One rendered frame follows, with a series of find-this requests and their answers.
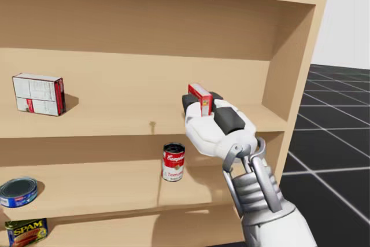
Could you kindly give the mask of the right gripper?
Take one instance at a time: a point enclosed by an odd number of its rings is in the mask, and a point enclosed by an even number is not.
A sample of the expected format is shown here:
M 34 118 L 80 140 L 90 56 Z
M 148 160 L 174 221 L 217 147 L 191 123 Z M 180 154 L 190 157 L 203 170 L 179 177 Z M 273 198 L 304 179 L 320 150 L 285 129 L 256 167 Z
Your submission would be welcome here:
M 250 146 L 254 153 L 257 148 L 256 126 L 237 107 L 223 99 L 219 94 L 210 91 L 212 95 L 211 111 L 216 108 L 231 108 L 243 120 L 243 128 L 225 134 L 214 120 L 214 116 L 202 116 L 199 99 L 193 94 L 182 96 L 185 113 L 186 135 L 197 151 L 206 156 L 225 158 L 234 144 L 240 144 L 244 149 Z

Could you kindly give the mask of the pale wooden shelf unit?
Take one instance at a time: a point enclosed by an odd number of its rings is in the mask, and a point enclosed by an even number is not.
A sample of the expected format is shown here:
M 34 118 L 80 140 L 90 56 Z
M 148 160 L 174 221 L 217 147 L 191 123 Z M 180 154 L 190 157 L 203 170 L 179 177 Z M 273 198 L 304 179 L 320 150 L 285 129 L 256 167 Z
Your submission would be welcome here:
M 245 241 L 222 159 L 186 135 L 199 83 L 241 110 L 279 185 L 327 0 L 0 0 L 0 185 L 39 195 L 6 220 L 46 218 L 29 247 L 206 247 Z M 12 77 L 62 77 L 66 112 L 17 109 Z M 183 177 L 161 177 L 164 145 Z

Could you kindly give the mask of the red and white can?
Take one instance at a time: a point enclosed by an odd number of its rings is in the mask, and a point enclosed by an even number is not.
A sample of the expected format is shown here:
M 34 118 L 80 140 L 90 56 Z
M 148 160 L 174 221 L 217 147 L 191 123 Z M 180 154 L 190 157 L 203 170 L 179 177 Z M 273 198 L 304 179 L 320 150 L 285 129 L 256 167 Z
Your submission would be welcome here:
M 169 182 L 177 182 L 183 177 L 185 147 L 171 142 L 164 145 L 161 177 Z

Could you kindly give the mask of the red and white carton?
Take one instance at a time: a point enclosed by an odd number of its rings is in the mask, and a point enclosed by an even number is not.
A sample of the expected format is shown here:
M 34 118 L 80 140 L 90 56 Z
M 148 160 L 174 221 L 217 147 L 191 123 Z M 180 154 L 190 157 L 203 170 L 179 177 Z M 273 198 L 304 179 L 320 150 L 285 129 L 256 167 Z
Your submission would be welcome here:
M 62 77 L 20 73 L 12 82 L 19 111 L 49 116 L 66 112 Z

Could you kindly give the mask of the blue flat can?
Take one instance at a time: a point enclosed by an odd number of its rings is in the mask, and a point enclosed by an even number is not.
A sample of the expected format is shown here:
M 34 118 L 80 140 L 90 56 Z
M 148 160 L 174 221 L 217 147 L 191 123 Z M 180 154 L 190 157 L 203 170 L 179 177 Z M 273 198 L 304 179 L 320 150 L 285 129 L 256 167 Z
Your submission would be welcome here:
M 15 178 L 0 186 L 0 205 L 7 208 L 25 206 L 37 197 L 38 183 L 30 177 Z

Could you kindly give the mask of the green and blue rectangular can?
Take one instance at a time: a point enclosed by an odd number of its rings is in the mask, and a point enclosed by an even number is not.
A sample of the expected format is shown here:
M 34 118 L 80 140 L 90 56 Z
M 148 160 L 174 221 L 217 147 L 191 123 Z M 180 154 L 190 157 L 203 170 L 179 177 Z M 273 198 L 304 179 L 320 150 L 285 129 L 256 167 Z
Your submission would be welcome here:
M 46 238 L 49 228 L 46 218 L 5 222 L 9 247 L 25 247 Z

